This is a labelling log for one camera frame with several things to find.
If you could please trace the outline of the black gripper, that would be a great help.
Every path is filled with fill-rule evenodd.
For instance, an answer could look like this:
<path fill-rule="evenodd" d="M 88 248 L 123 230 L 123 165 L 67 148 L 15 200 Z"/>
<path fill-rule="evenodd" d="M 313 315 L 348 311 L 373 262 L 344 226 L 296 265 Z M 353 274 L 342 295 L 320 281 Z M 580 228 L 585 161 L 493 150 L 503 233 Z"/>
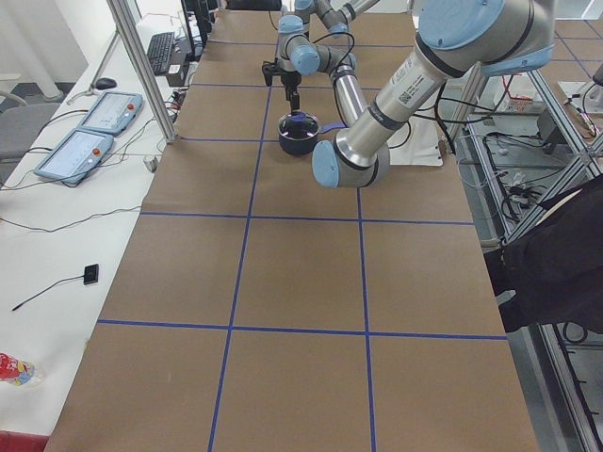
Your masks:
<path fill-rule="evenodd" d="M 285 87 L 285 97 L 289 105 L 289 111 L 300 109 L 300 95 L 297 88 L 301 83 L 301 75 L 295 71 L 283 71 L 281 81 Z"/>

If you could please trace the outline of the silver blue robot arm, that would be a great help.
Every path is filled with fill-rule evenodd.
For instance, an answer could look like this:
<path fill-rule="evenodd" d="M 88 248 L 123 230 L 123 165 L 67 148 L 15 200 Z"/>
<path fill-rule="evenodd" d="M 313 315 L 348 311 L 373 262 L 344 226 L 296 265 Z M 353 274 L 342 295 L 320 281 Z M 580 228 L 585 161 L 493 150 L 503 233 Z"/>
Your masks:
<path fill-rule="evenodd" d="M 311 16 L 318 16 L 330 37 L 350 37 L 350 23 L 361 9 L 356 1 L 349 1 L 340 9 L 334 9 L 330 1 L 295 1 L 293 10 L 279 19 L 277 57 L 272 73 L 280 77 L 292 112 L 301 109 L 298 86 L 304 76 L 331 75 L 341 64 L 351 64 L 350 50 L 332 50 L 310 41 Z"/>
<path fill-rule="evenodd" d="M 350 127 L 319 142 L 312 170 L 325 187 L 364 187 L 389 167 L 387 141 L 443 84 L 475 65 L 485 76 L 526 73 L 551 59 L 554 1 L 428 1 L 415 47 Z"/>

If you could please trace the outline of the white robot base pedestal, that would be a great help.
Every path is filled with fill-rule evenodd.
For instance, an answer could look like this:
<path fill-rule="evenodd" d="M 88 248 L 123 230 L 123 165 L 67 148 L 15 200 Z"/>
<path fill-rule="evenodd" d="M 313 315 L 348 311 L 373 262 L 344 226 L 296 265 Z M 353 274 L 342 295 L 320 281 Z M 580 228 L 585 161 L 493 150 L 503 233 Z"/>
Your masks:
<path fill-rule="evenodd" d="M 395 166 L 441 167 L 442 155 L 438 146 L 438 129 L 430 120 L 411 117 L 387 140 L 390 163 Z"/>

